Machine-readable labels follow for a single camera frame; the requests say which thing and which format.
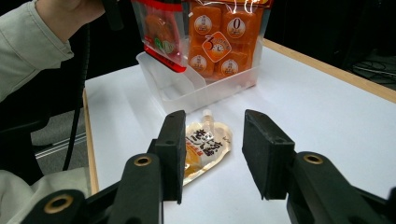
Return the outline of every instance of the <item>clear plastic container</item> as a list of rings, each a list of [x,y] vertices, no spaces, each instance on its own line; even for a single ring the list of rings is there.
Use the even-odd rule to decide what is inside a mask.
[[[259,74],[262,43],[257,46],[252,68],[213,83],[206,83],[190,66],[184,73],[173,72],[146,52],[137,55],[136,59],[163,112],[169,114],[184,110],[190,113],[254,86]]]

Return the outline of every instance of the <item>snack pouch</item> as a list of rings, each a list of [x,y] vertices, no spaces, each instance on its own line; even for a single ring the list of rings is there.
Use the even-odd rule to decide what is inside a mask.
[[[188,43],[180,0],[131,0],[147,54],[173,71],[184,72]]]
[[[260,63],[268,0],[190,0],[188,64],[214,82]]]
[[[218,164],[231,150],[233,134],[227,125],[214,122],[210,110],[203,121],[186,127],[186,164],[183,185]]]

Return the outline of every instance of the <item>candy packet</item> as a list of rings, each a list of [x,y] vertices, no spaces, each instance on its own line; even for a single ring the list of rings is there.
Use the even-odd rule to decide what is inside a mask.
[[[183,185],[218,164],[231,150],[233,134],[229,127],[214,122],[212,112],[204,110],[202,123],[186,127],[186,164]]]
[[[189,66],[208,83],[260,63],[268,0],[190,0]]]

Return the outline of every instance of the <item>orange packet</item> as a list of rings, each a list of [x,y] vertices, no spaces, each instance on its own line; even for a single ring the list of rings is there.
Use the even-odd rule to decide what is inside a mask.
[[[218,164],[231,150],[233,134],[227,125],[214,122],[210,110],[203,121],[186,127],[186,164],[183,185]]]

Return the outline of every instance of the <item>white tabletop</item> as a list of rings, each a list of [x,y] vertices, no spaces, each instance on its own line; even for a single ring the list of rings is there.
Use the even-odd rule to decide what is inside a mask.
[[[125,162],[157,138],[165,114],[133,66],[86,82],[99,189],[120,180]],[[221,163],[165,203],[166,223],[290,223],[286,201],[262,201],[242,154],[244,114],[267,114],[296,144],[329,158],[354,186],[382,198],[396,186],[396,104],[264,47],[256,86],[204,109],[233,131]]]

